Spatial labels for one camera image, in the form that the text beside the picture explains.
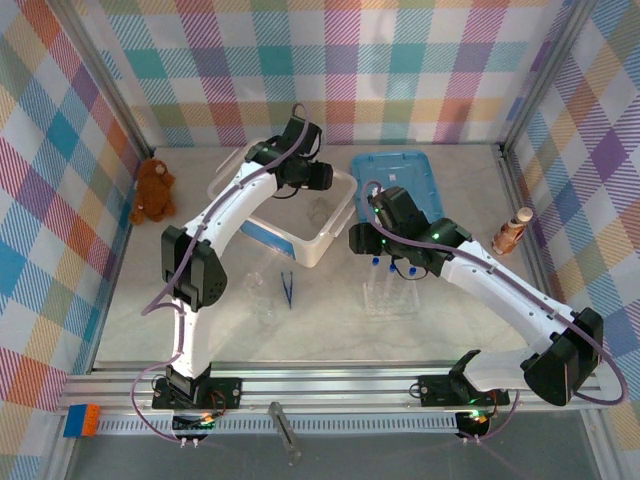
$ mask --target test tube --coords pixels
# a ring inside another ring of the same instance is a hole
[[[391,293],[391,284],[393,283],[393,278],[396,276],[396,266],[392,263],[389,265],[389,271],[387,272],[387,279],[384,282],[384,299],[389,298],[389,293]]]
[[[371,260],[371,269],[369,270],[369,281],[367,282],[367,288],[369,290],[373,290],[373,284],[376,281],[376,273],[378,269],[376,268],[380,264],[380,259],[378,257],[373,257]]]
[[[415,276],[418,272],[416,267],[411,267],[409,269],[409,278]],[[407,300],[407,295],[411,291],[411,282],[409,280],[405,280],[404,287],[402,287],[402,293],[400,294],[400,304],[403,304]]]

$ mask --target brown teddy bear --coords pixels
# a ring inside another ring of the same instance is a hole
[[[171,201],[171,186],[175,177],[169,173],[164,162],[150,158],[142,162],[138,172],[138,185],[129,220],[134,225],[144,222],[146,216],[153,222],[176,213]]]

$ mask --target bottle cap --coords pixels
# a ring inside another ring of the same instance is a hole
[[[518,210],[516,218],[522,223],[527,223],[533,218],[533,211],[528,207],[521,208]]]

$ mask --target blue plastic tray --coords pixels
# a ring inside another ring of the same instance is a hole
[[[356,155],[351,162],[351,174],[358,181],[355,200],[358,217],[366,222],[360,190],[369,180],[377,180],[387,189],[393,186],[405,188],[416,206],[433,223],[444,217],[440,193],[427,156],[417,150],[402,152],[378,152]],[[367,195],[373,190],[369,187]]]

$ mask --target brown bottle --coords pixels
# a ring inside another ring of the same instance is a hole
[[[524,229],[527,227],[531,218],[533,218],[533,212],[530,208],[524,207],[518,210],[516,216],[502,225],[500,232],[493,237],[493,242],[491,243],[493,251],[498,255],[511,253],[522,239]]]

